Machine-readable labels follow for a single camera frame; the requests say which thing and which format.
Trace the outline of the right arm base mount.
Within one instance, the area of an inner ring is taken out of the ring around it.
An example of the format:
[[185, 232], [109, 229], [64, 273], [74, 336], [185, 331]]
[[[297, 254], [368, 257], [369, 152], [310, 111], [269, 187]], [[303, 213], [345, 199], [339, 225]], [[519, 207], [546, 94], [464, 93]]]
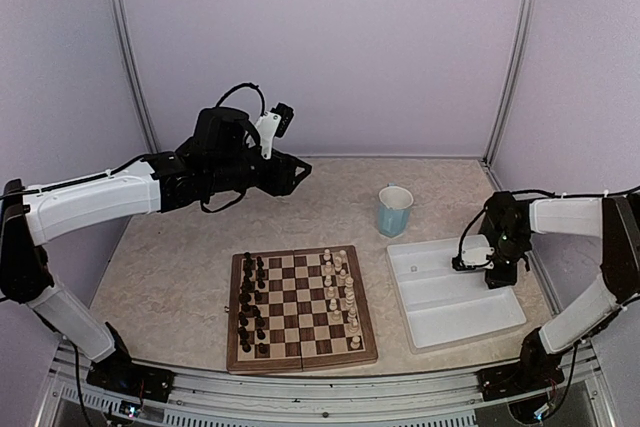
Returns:
[[560, 368], [562, 357], [563, 353], [546, 352], [540, 328], [535, 329], [524, 338], [516, 362], [478, 371], [483, 400], [493, 401], [561, 384], [565, 380]]

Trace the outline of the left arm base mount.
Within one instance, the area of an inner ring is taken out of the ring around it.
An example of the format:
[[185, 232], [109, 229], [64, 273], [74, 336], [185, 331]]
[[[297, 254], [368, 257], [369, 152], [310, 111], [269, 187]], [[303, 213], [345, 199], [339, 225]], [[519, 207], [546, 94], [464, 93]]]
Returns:
[[136, 363], [127, 353], [116, 350], [91, 364], [87, 383], [138, 399], [166, 403], [174, 377], [171, 370]]

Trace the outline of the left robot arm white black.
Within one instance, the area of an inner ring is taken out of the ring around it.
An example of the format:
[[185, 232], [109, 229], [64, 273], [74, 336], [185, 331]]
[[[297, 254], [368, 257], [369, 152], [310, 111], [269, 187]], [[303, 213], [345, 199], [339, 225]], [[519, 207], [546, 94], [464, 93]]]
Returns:
[[45, 244], [85, 227], [193, 203], [208, 212], [218, 193], [244, 197], [256, 187], [273, 197], [291, 194], [311, 172], [306, 162], [273, 147], [293, 116], [283, 103], [257, 121], [235, 108], [204, 108], [193, 135], [176, 151], [141, 155], [58, 184], [8, 182], [1, 196], [2, 294], [66, 336], [115, 389], [133, 390], [140, 371], [119, 334], [97, 321], [49, 271]]

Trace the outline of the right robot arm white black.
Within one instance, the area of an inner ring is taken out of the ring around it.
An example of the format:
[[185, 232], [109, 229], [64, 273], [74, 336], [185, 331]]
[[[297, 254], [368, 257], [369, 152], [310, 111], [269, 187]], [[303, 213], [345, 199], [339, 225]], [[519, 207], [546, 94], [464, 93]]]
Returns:
[[599, 273], [560, 314], [528, 334], [511, 380], [523, 391], [546, 379], [558, 359], [580, 339], [639, 297], [639, 196], [599, 194], [520, 199], [494, 193], [484, 204], [480, 233], [492, 252], [485, 282], [491, 289], [513, 286], [517, 264], [532, 251], [535, 237], [597, 240]]

